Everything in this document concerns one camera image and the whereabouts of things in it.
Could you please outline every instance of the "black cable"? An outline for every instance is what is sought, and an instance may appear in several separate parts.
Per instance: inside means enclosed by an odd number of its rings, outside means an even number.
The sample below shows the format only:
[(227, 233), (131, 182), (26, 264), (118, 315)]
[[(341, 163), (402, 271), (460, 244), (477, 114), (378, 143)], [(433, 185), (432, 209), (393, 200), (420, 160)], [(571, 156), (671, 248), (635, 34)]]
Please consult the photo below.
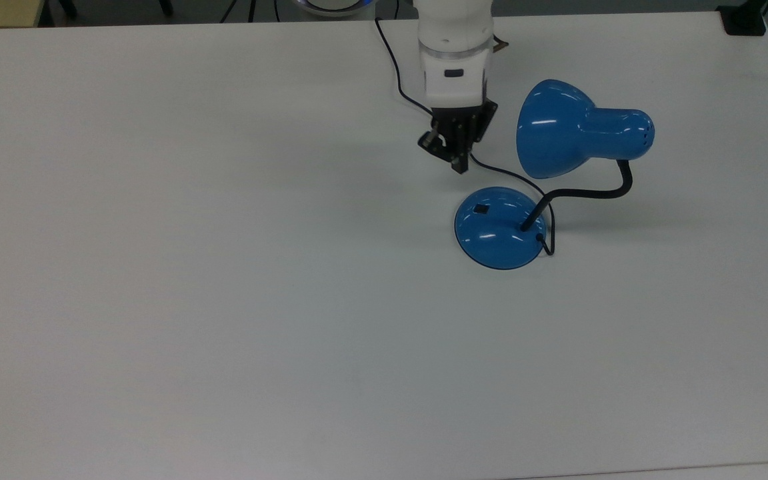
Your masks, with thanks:
[[(393, 70), (396, 70), (396, 86), (397, 88), (399, 88), (399, 94), (402, 94), (402, 98), (405, 98), (405, 100), (408, 100), (414, 105), (420, 107), (420, 109), (423, 109), (424, 112), (428, 113), (429, 115), (435, 116), (428, 107), (424, 106), (423, 104), (419, 103), (413, 98), (408, 97), (408, 94), (406, 94), (402, 90), (402, 75), (399, 72), (399, 63), (396, 62), (396, 55), (393, 54), (393, 50), (390, 48), (390, 43), (387, 42), (387, 37), (384, 36), (384, 31), (381, 30), (380, 21), (381, 21), (380, 17), (375, 18), (375, 27), (378, 28), (378, 34), (381, 36), (381, 40), (382, 42), (384, 42), (384, 46), (387, 47), (388, 54), (390, 54), (390, 61), (392, 61), (393, 63)], [(496, 35), (494, 36), (494, 40), (496, 40), (499, 43), (505, 43), (506, 45), (508, 45), (508, 43), (498, 39)], [(510, 177), (514, 177), (514, 179), (521, 180), (522, 182), (534, 188), (536, 192), (539, 192), (539, 194), (542, 195), (542, 197), (546, 197), (546, 194), (541, 189), (541, 187), (536, 185), (535, 182), (531, 181), (527, 177), (518, 175), (517, 173), (514, 173), (514, 172), (510, 172), (509, 170), (506, 170), (504, 168), (492, 167), (488, 164), (484, 164), (481, 161), (479, 161), (478, 158), (476, 158), (476, 155), (474, 155), (473, 152), (470, 152), (470, 158), (472, 158), (473, 163), (475, 163), (479, 167), (485, 168), (487, 170), (491, 170), (491, 172), (502, 173), (503, 175), (508, 175)], [(542, 207), (542, 210), (545, 207), (549, 207), (549, 246), (547, 245), (547, 242), (545, 238), (543, 238), (543, 236), (539, 235), (539, 238), (537, 238), (537, 240), (541, 242), (543, 249), (545, 250), (547, 255), (552, 256), (555, 253), (555, 211), (553, 210), (553, 206), (549, 204), (549, 202), (544, 207)]]
[[(479, 167), (487, 168), (488, 170), (491, 170), (493, 172), (502, 173), (504, 175), (508, 175), (510, 177), (514, 177), (515, 179), (521, 180), (521, 182), (526, 183), (527, 185), (529, 185), (532, 188), (534, 188), (536, 192), (539, 192), (539, 194), (541, 195), (542, 199), (544, 197), (546, 197), (546, 194), (541, 189), (541, 187), (536, 185), (535, 182), (531, 181), (527, 177), (524, 177), (523, 175), (518, 175), (517, 173), (511, 172), (511, 171), (506, 170), (504, 168), (492, 167), (490, 165), (486, 165), (486, 164), (480, 162), (478, 160), (478, 158), (476, 158), (476, 155), (473, 155), (473, 152), (470, 152), (470, 158), (472, 158), (473, 162), (475, 162), (475, 164), (478, 165)], [(543, 249), (545, 250), (545, 252), (547, 252), (547, 255), (553, 256), (553, 254), (555, 253), (555, 211), (553, 210), (553, 205), (551, 203), (549, 203), (549, 202), (546, 204), (546, 207), (549, 207), (549, 246), (547, 246), (547, 242), (546, 242), (545, 238), (543, 237), (543, 235), (539, 235), (539, 238), (537, 238), (537, 240), (539, 242), (541, 242), (541, 244), (543, 246)]]
[(505, 47), (509, 46), (509, 42), (506, 42), (504, 40), (500, 40), (500, 38), (496, 35), (493, 36), (494, 42), (497, 42), (496, 45), (493, 46), (493, 52), (499, 52), (501, 49), (504, 49)]
[(597, 198), (598, 200), (624, 197), (633, 186), (633, 174), (630, 171), (630, 161), (618, 160), (616, 162), (618, 162), (618, 168), (621, 170), (621, 178), (623, 180), (621, 186), (609, 191), (598, 191), (598, 189), (555, 189), (541, 198), (539, 204), (535, 206), (533, 212), (529, 214), (523, 225), (521, 225), (521, 231), (529, 230), (536, 219), (539, 218), (541, 212), (546, 209), (553, 199), (558, 197)]
[(229, 7), (227, 7), (227, 11), (225, 12), (225, 16), (223, 16), (223, 17), (221, 18), (221, 21), (220, 21), (219, 23), (223, 23), (223, 22), (225, 22), (225, 20), (226, 20), (226, 19), (227, 19), (227, 17), (229, 16), (229, 12), (231, 12), (231, 10), (233, 9), (233, 7), (235, 6), (235, 2), (237, 2), (237, 0), (232, 0), (232, 2), (230, 2), (230, 3), (229, 3)]
[(402, 98), (405, 98), (405, 100), (408, 100), (415, 106), (423, 109), (425, 113), (434, 116), (435, 114), (432, 113), (428, 107), (424, 106), (422, 103), (419, 103), (413, 98), (408, 97), (408, 94), (402, 90), (402, 72), (400, 72), (399, 64), (396, 62), (396, 55), (393, 54), (393, 49), (390, 48), (390, 42), (387, 42), (387, 37), (384, 36), (384, 30), (381, 30), (381, 17), (375, 18), (375, 28), (378, 29), (378, 34), (381, 36), (381, 40), (384, 42), (384, 46), (387, 47), (387, 52), (390, 54), (390, 60), (393, 62), (393, 70), (396, 70), (396, 86), (399, 88), (399, 94), (402, 95)]

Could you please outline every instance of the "floor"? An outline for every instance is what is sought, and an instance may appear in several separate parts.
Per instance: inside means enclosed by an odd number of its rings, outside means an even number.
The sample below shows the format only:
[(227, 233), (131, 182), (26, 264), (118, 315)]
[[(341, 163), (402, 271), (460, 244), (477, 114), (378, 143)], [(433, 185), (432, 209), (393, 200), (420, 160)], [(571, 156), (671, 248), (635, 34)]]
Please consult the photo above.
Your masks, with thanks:
[[(159, 0), (73, 0), (79, 16), (67, 19), (57, 0), (49, 0), (52, 16), (59, 27), (74, 25), (146, 25), (163, 23), (217, 23), (234, 0), (173, 0), (174, 15), (162, 15)], [(237, 0), (226, 22), (247, 21), (251, 2), (254, 21), (296, 21), (293, 0)], [(406, 0), (380, 0), (378, 15), (393, 18), (395, 4), (401, 1), (399, 18), (417, 18), (417, 10)], [(566, 13), (622, 13), (714, 10), (720, 4), (737, 5), (738, 0), (495, 0), (494, 15), (566, 15)]]

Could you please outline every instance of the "black bracket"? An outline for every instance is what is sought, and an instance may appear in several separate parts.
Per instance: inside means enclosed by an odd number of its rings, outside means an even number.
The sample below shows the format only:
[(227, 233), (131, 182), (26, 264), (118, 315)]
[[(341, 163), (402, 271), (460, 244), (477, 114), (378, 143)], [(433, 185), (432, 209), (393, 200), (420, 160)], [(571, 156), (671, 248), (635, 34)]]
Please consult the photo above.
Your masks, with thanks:
[(481, 142), (491, 124), (497, 104), (490, 100), (468, 109), (432, 109), (432, 130), (417, 141), (418, 146), (448, 162), (452, 170), (467, 172), (473, 143)]
[(762, 37), (766, 33), (762, 10), (768, 0), (748, 0), (738, 7), (720, 6), (716, 12), (722, 14), (722, 25), (728, 35)]

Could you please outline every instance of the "power cord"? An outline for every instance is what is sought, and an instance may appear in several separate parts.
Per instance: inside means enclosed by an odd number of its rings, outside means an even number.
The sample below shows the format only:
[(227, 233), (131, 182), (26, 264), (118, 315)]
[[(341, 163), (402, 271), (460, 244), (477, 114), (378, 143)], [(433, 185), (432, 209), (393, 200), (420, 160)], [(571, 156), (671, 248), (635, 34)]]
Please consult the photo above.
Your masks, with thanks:
[[(235, 3), (237, 0), (232, 0), (232, 2), (229, 3), (229, 7), (227, 7), (227, 11), (221, 18), (221, 21), (219, 23), (223, 23), (227, 20), (227, 17), (229, 17), (229, 13), (233, 11), (233, 7), (235, 6)], [(257, 9), (257, 0), (251, 0), (251, 6), (247, 10), (247, 23), (253, 23), (253, 12)]]
[[(399, 63), (396, 61), (396, 55), (393, 54), (393, 49), (390, 48), (390, 42), (387, 42), (387, 36), (384, 35), (384, 30), (381, 30), (381, 18), (376, 17), (375, 18), (375, 28), (378, 29), (378, 35), (381, 36), (381, 42), (384, 42), (384, 46), (387, 48), (388, 54), (390, 54), (390, 61), (393, 63), (393, 70), (396, 70), (396, 88), (399, 89), (399, 94), (402, 95), (402, 98), (405, 98), (405, 100), (408, 100), (410, 103), (413, 103), (415, 106), (420, 107), (425, 113), (428, 113), (429, 115), (433, 116), (432, 111), (424, 106), (423, 104), (419, 103), (418, 101), (414, 100), (411, 97), (408, 97), (408, 94), (405, 93), (404, 90), (402, 90), (402, 73), (399, 70)], [(494, 40), (497, 41), (497, 46), (500, 46), (500, 49), (505, 48), (509, 44), (507, 42), (503, 42), (503, 40), (500, 40), (496, 35), (494, 35)], [(506, 170), (504, 168), (500, 167), (493, 167), (488, 164), (484, 164), (481, 161), (479, 161), (478, 158), (476, 158), (476, 155), (473, 154), (473, 152), (470, 152), (470, 159), (473, 160), (473, 163), (478, 165), (479, 167), (485, 168), (487, 170), (491, 170), (491, 172), (497, 172), (502, 173), (503, 175), (508, 175), (510, 177), (514, 177), (514, 179), (521, 180), (522, 182), (529, 185), (531, 188), (535, 189), (536, 192), (539, 192), (539, 194), (542, 197), (545, 197), (545, 192), (536, 185), (535, 182), (531, 181), (530, 179), (527, 179), (526, 177), (522, 175), (518, 175), (517, 173), (510, 172), (509, 170)], [(547, 255), (552, 256), (555, 253), (555, 212), (553, 211), (553, 205), (551, 203), (547, 204), (547, 209), (549, 210), (549, 246), (547, 245), (546, 239), (539, 235), (537, 240), (541, 242), (541, 245), (543, 247), (543, 250), (547, 253)]]

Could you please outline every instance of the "white table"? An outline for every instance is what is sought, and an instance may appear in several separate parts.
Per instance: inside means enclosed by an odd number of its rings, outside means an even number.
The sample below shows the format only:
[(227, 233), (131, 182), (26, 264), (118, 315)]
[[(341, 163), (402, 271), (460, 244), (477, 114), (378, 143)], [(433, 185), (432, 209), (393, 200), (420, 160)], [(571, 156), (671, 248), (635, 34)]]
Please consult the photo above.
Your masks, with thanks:
[(768, 480), (766, 465), (688, 468), (683, 470), (636, 471), (606, 475), (588, 475), (581, 480)]
[[(409, 93), (415, 24), (386, 22)], [(369, 22), (0, 31), (0, 479), (509, 478), (768, 461), (768, 37), (497, 20), (476, 153), (542, 79), (649, 112), (557, 256), (458, 248)], [(610, 187), (593, 160), (545, 182)]]

